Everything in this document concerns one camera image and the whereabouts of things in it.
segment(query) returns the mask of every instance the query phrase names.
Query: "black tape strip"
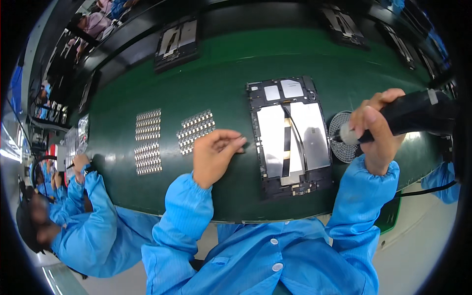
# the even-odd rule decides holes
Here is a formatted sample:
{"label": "black tape strip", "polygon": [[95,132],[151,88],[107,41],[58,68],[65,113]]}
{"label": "black tape strip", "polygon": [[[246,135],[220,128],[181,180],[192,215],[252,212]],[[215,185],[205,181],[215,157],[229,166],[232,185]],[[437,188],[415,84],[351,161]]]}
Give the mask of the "black tape strip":
{"label": "black tape strip", "polygon": [[[290,112],[290,103],[284,104],[287,111]],[[290,120],[290,116],[284,112],[284,118]],[[292,135],[292,128],[291,126],[287,126],[284,128],[284,152],[290,151],[290,140]],[[290,157],[288,159],[284,159],[282,164],[282,177],[287,177],[290,175]]]}
{"label": "black tape strip", "polygon": [[282,177],[287,177],[290,175],[290,158],[284,159],[282,166]]}

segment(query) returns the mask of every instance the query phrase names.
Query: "blue anti-static coat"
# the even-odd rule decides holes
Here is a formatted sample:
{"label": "blue anti-static coat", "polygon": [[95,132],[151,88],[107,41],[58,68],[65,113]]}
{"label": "blue anti-static coat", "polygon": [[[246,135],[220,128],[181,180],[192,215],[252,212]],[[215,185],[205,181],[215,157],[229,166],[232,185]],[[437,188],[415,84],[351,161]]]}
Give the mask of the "blue anti-static coat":
{"label": "blue anti-static coat", "polygon": [[98,278],[112,277],[141,260],[141,246],[153,242],[152,227],[160,218],[113,206],[96,171],[87,174],[84,187],[93,212],[61,215],[64,220],[59,224],[64,226],[52,241],[51,249],[65,265],[78,272]]}
{"label": "blue anti-static coat", "polygon": [[[421,180],[421,187],[422,189],[430,189],[443,186],[453,181],[454,177],[453,163],[442,163],[436,170]],[[444,203],[451,204],[457,202],[459,199],[460,190],[461,185],[455,184],[448,189],[433,192],[432,194],[437,196]]]}
{"label": "blue anti-static coat", "polygon": [[293,294],[377,294],[372,258],[380,230],[373,224],[395,195],[399,173],[392,162],[386,175],[374,176],[364,155],[354,159],[326,228],[316,218],[218,225],[219,244],[198,272],[189,261],[213,216],[211,188],[182,175],[167,190],[166,212],[152,229],[156,244],[142,247],[147,294],[272,294],[280,283]]}

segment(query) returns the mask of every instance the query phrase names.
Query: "green workbench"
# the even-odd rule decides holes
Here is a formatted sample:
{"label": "green workbench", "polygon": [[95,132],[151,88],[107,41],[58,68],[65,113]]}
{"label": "green workbench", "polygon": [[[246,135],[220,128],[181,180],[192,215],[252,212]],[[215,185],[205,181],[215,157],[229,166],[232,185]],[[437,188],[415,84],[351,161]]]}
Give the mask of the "green workbench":
{"label": "green workbench", "polygon": [[[149,60],[120,76],[93,97],[87,154],[93,157],[113,203],[163,214],[168,186],[192,171],[192,155],[182,156],[176,132],[181,121],[211,109],[217,128],[248,138],[245,154],[236,155],[212,191],[215,221],[261,222],[300,219],[330,213],[346,164],[334,160],[335,186],[329,190],[274,202],[261,201],[261,180],[245,84],[273,78],[312,77],[329,120],[354,110],[375,92],[399,87],[406,93],[426,88],[427,71],[409,70],[389,47],[371,42],[370,51],[335,45],[326,32],[312,29],[267,29],[232,33],[200,43],[198,60],[160,75]],[[162,172],[138,176],[134,148],[136,115],[162,109],[159,139]],[[396,161],[402,189],[430,173],[440,161],[435,138],[414,133]]]}

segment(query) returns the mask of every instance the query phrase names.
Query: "screwdriver handle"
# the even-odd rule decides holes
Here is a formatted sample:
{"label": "screwdriver handle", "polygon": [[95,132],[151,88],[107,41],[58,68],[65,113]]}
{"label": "screwdriver handle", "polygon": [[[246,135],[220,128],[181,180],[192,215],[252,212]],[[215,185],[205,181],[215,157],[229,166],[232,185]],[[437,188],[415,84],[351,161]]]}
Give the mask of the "screwdriver handle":
{"label": "screwdriver handle", "polygon": [[[444,92],[428,89],[401,96],[387,104],[380,113],[387,120],[393,135],[428,131],[433,134],[452,135],[459,106]],[[366,130],[360,143],[374,141]]]}

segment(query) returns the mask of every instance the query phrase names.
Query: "white floor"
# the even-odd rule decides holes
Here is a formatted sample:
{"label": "white floor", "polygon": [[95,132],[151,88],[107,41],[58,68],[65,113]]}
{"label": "white floor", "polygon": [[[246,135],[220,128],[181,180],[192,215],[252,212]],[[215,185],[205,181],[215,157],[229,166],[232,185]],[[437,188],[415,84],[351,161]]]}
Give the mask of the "white floor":
{"label": "white floor", "polygon": [[[414,184],[405,191],[421,190]],[[444,248],[455,219],[456,204],[445,205],[431,194],[405,197],[393,230],[380,236],[373,259],[381,295],[414,294],[429,275]],[[326,224],[329,215],[320,216]],[[197,259],[203,260],[217,244],[216,224],[211,223],[198,241]],[[144,294],[146,274],[142,262],[113,278],[76,276],[90,295]]]}

